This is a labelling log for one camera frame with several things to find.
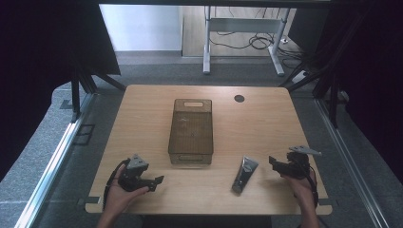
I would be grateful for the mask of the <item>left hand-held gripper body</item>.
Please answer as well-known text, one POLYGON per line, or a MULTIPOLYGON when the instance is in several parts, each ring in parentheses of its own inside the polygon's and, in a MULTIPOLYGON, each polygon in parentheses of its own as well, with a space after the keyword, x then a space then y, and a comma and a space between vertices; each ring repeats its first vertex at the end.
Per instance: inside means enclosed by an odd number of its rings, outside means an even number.
POLYGON ((149 184, 141 178, 144 171, 148 169, 148 163, 139 155, 134 154, 132 158, 125 161, 125 168, 119 177, 120 186, 127 192, 149 186, 149 184))

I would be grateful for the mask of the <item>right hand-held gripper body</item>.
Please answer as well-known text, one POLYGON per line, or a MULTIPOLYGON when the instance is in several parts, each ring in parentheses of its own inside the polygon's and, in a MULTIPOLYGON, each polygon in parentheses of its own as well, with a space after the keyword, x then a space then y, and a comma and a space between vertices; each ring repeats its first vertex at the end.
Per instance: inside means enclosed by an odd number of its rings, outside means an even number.
POLYGON ((322 153, 305 145, 291 146, 290 152, 288 152, 286 155, 288 162, 282 168, 280 174, 284 174, 298 180, 306 178, 311 168, 309 162, 310 155, 321 156, 322 153))

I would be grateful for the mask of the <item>person's left hand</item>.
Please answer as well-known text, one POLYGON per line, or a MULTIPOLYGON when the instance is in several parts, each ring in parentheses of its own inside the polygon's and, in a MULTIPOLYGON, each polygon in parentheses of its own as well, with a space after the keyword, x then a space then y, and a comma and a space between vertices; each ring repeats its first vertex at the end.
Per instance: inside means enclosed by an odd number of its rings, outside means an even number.
POLYGON ((115 177, 112 179, 112 183, 110 184, 109 192, 106 197, 106 205, 103 216, 107 217, 109 220, 116 219, 136 197, 149 191, 147 186, 132 192, 125 191, 118 183, 119 177, 124 169, 125 165, 122 164, 117 170, 115 177))

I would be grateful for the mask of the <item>person's right hand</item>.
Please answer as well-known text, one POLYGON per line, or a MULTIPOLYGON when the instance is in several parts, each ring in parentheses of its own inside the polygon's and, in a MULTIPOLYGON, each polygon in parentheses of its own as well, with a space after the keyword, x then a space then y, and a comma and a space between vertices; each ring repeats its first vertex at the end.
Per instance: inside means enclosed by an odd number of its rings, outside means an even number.
POLYGON ((315 198, 312 190, 311 183, 307 178, 298 180, 289 176, 283 176, 291 189, 295 197, 297 198, 297 203, 302 212, 315 211, 315 198))

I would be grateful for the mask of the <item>silver and black tube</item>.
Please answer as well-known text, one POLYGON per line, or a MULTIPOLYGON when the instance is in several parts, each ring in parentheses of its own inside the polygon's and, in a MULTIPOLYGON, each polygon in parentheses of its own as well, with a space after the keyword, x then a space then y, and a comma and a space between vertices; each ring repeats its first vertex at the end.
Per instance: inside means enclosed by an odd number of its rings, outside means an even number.
POLYGON ((236 194, 241 194, 247 182, 250 180, 259 163, 247 156, 242 158, 237 176, 234 179, 231 189, 236 194))

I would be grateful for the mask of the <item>brown translucent plastic basket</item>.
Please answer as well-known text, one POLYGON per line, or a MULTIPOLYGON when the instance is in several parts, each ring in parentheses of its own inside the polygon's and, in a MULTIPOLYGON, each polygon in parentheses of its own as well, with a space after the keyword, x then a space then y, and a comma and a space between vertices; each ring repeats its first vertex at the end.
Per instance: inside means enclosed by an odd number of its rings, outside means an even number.
POLYGON ((175 165, 209 165, 214 153, 212 101, 176 99, 168 154, 175 165))

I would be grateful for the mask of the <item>black metal stand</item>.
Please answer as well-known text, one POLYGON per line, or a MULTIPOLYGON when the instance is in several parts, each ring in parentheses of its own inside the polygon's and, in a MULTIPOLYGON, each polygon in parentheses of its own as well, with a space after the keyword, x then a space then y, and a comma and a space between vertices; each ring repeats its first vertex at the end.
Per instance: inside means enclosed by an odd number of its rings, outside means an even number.
POLYGON ((93 94, 97 90, 97 86, 92 78, 95 75, 111 86, 116 87, 121 91, 126 90, 126 86, 113 79, 109 75, 101 72, 88 73, 80 68, 74 68, 71 73, 71 102, 72 102, 72 119, 76 123, 81 117, 81 104, 80 104, 80 86, 86 93, 93 94))
POLYGON ((336 30, 336 34, 333 38, 317 53, 307 57, 287 79, 279 85, 279 87, 284 87, 289 92, 293 92, 317 80, 312 94, 316 99, 322 99, 327 92, 330 92, 328 119, 334 127, 337 127, 336 107, 339 89, 336 67, 340 65, 342 57, 345 55, 348 45, 352 41, 359 26, 362 24, 364 17, 365 14, 363 12, 354 12, 346 17, 343 24, 336 30), (297 77, 297 70, 307 65, 319 65, 319 67, 301 81, 291 83, 291 81, 297 77))

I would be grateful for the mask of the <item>white power strip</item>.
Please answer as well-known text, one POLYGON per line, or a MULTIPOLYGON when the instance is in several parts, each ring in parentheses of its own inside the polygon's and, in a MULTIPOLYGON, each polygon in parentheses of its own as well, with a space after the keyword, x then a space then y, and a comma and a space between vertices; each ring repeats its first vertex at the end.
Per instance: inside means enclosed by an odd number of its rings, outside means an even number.
POLYGON ((301 72, 299 72, 293 79, 292 82, 294 84, 300 82, 301 80, 303 80, 304 78, 308 77, 309 73, 305 70, 302 70, 301 72))

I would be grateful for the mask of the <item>black curtain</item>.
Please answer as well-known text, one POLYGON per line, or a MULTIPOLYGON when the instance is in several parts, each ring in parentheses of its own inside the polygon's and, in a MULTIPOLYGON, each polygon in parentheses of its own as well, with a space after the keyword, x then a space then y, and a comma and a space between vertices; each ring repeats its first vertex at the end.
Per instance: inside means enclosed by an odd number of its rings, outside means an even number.
POLYGON ((314 95, 345 91, 346 111, 403 184, 403 0, 298 9, 289 37, 312 58, 314 95))
POLYGON ((0 181, 81 71, 120 69, 96 0, 0 0, 0 181))

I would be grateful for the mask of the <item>aluminium rail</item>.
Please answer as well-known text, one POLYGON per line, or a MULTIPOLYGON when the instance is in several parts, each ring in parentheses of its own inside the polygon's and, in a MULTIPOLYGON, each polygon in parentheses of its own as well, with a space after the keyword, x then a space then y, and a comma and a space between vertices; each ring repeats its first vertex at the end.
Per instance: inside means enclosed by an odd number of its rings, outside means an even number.
POLYGON ((343 160, 344 165, 352 179, 352 182, 355 186, 355 189, 360 196, 369 216, 372 220, 375 228, 390 228, 388 221, 385 219, 385 216, 374 197, 373 191, 370 189, 367 182, 364 180, 358 166, 355 163, 355 160, 345 143, 344 139, 342 138, 339 130, 334 127, 332 122, 330 121, 325 104, 318 100, 314 99, 314 103, 316 104, 317 110, 319 115, 324 122, 328 132, 336 146, 336 150, 340 155, 341 159, 343 160))
POLYGON ((23 212, 14 225, 14 228, 30 228, 32 226, 47 197, 49 189, 57 176, 59 168, 61 167, 63 160, 65 159, 65 156, 72 145, 73 138, 77 134, 84 118, 86 117, 88 106, 92 100, 93 95, 87 94, 80 102, 82 113, 74 123, 70 122, 67 125, 61 140, 53 152, 48 165, 35 189, 33 190, 23 212))

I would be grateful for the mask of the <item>white metal desk frame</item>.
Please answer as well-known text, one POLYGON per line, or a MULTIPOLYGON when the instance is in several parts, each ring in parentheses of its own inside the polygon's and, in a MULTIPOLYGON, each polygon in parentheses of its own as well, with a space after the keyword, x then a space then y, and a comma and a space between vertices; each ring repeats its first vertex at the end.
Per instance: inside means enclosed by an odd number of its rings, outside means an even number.
POLYGON ((204 8, 204 47, 202 56, 202 72, 210 73, 210 33, 211 32, 242 32, 242 33, 273 33, 274 44, 267 48, 273 66, 278 76, 284 75, 283 67, 278 58, 277 52, 285 30, 290 9, 285 9, 279 19, 258 19, 258 18, 217 18, 211 17, 211 7, 204 8))

